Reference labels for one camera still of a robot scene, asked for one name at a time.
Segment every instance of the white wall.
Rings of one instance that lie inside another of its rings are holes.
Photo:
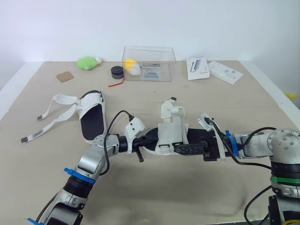
[[[1,43],[24,61],[121,60],[125,45],[177,60],[254,60],[300,94],[299,0],[2,0]]]
[[[20,57],[0,46],[0,90],[24,64]]]

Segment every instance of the black insole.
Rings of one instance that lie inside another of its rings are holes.
[[[151,135],[154,137],[158,137],[158,128],[154,128],[154,129],[148,131],[145,135]],[[213,136],[215,136],[215,132],[213,130],[208,132],[204,129],[189,128],[187,131],[187,140],[188,140],[189,144],[197,144],[200,142],[200,138],[213,137]],[[157,141],[152,142],[152,143],[146,145],[145,148],[148,150],[151,150],[151,151],[155,151],[156,144],[157,144]]]
[[[85,93],[81,98],[90,93],[101,94],[100,91],[92,90]],[[86,112],[80,119],[80,123],[82,135],[88,141],[92,141],[96,136],[103,134],[105,121],[103,121],[102,105],[98,104]]]

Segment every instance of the green plush toy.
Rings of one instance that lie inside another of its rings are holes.
[[[100,57],[83,57],[77,61],[77,67],[80,69],[93,69],[96,65],[100,64],[102,62],[102,59]]]

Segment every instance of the white product box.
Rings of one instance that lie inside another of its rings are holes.
[[[211,61],[208,66],[210,69],[210,75],[215,76],[216,78],[219,78],[231,85],[234,85],[243,76],[242,73],[216,61]]]
[[[187,79],[209,78],[210,71],[204,56],[187,59]]]

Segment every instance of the blue cable tie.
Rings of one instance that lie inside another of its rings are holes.
[[[37,222],[37,221],[35,221],[34,219],[31,219],[31,218],[27,218],[27,220],[29,221],[29,222],[31,222],[31,223],[33,223],[34,225],[44,225],[44,223],[42,223],[42,222]]]
[[[233,149],[233,154],[234,156],[238,156],[238,145],[236,144],[236,141],[234,139],[234,137],[231,136],[229,130],[226,130],[226,136],[229,138],[231,145],[232,145],[232,149]]]
[[[88,177],[86,177],[86,176],[83,176],[82,174],[80,174],[80,173],[78,173],[78,172],[76,172],[76,171],[74,171],[74,170],[72,170],[72,169],[65,168],[64,171],[66,171],[69,175],[73,175],[73,176],[75,176],[75,177],[77,177],[77,178],[79,178],[79,179],[81,179],[81,180],[84,180],[84,181],[90,183],[90,184],[96,183],[95,180],[93,180],[93,179],[91,179],[91,178],[88,178]]]

